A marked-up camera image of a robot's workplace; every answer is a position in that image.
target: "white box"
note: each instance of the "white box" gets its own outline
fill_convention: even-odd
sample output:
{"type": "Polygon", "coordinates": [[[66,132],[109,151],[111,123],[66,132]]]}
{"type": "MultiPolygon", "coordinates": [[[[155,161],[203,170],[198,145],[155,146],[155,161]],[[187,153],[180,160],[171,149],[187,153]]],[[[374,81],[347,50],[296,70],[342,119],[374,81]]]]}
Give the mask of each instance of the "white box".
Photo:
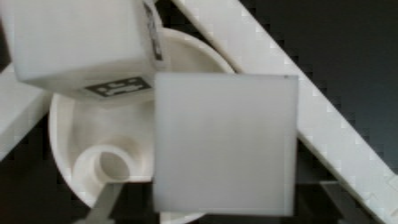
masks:
{"type": "Polygon", "coordinates": [[[2,0],[0,8],[20,81],[77,99],[148,98],[166,67],[154,1],[2,0]]]}
{"type": "Polygon", "coordinates": [[[297,89],[292,75],[157,75],[157,211],[294,214],[297,89]]]}

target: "circular cutout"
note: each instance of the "circular cutout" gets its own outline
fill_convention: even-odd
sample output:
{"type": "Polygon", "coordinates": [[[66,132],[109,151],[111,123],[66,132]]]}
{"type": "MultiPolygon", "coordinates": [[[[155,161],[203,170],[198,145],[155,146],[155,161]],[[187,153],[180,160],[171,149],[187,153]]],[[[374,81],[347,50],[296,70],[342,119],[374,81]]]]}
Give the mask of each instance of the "circular cutout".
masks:
{"type": "Polygon", "coordinates": [[[109,179],[116,182],[127,181],[130,178],[130,170],[129,164],[123,158],[109,153],[104,152],[100,155],[100,167],[109,179]]]}

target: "white plastic part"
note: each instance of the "white plastic part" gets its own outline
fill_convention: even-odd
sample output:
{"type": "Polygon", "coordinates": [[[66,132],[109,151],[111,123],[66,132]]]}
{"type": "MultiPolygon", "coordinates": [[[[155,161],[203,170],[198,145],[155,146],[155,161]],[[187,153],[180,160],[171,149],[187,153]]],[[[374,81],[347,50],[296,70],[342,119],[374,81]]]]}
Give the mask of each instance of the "white plastic part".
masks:
{"type": "Polygon", "coordinates": [[[17,80],[13,65],[0,74],[0,161],[38,124],[52,95],[17,80]]]}
{"type": "MultiPolygon", "coordinates": [[[[225,72],[233,69],[209,45],[182,32],[166,29],[166,44],[173,70],[180,72],[225,72]]],[[[122,149],[136,149],[145,174],[154,175],[154,101],[102,107],[97,103],[79,102],[56,95],[50,110],[52,151],[66,183],[86,204],[93,207],[91,197],[74,181],[77,159],[93,145],[113,144],[122,149]]],[[[184,224],[203,216],[201,213],[162,213],[162,224],[184,224]]]]}
{"type": "Polygon", "coordinates": [[[93,204],[107,183],[152,181],[136,150],[113,144],[95,145],[77,158],[72,178],[93,204]]]}
{"type": "Polygon", "coordinates": [[[299,137],[379,220],[398,223],[398,177],[239,0],[173,0],[235,70],[301,74],[299,137]]]}
{"type": "Polygon", "coordinates": [[[155,208],[294,215],[296,75],[159,73],[155,208]]]}
{"type": "Polygon", "coordinates": [[[81,100],[150,99],[166,69],[154,1],[4,0],[0,9],[20,81],[81,100]]]}

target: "white cube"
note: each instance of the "white cube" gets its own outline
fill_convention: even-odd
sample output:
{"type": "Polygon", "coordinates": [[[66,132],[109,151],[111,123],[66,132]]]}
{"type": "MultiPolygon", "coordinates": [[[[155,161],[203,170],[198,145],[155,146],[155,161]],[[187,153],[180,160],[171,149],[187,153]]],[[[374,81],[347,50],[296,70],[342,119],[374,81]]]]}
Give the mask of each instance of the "white cube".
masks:
{"type": "Polygon", "coordinates": [[[146,98],[166,67],[152,0],[2,0],[18,79],[77,99],[146,98]]]}

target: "black label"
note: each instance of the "black label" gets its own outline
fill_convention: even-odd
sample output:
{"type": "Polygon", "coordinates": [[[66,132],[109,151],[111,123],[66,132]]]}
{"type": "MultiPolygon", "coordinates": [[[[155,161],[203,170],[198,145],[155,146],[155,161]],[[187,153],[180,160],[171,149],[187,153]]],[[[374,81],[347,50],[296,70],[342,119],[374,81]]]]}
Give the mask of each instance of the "black label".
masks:
{"type": "Polygon", "coordinates": [[[159,61],[164,61],[154,10],[152,10],[152,7],[146,3],[145,3],[145,8],[146,8],[146,16],[148,16],[148,30],[150,30],[152,43],[154,43],[154,55],[155,55],[155,59],[159,61]]]}
{"type": "Polygon", "coordinates": [[[90,90],[104,98],[109,98],[127,93],[134,93],[146,89],[152,89],[152,86],[146,83],[143,77],[123,79],[86,87],[86,90],[90,90]]]}

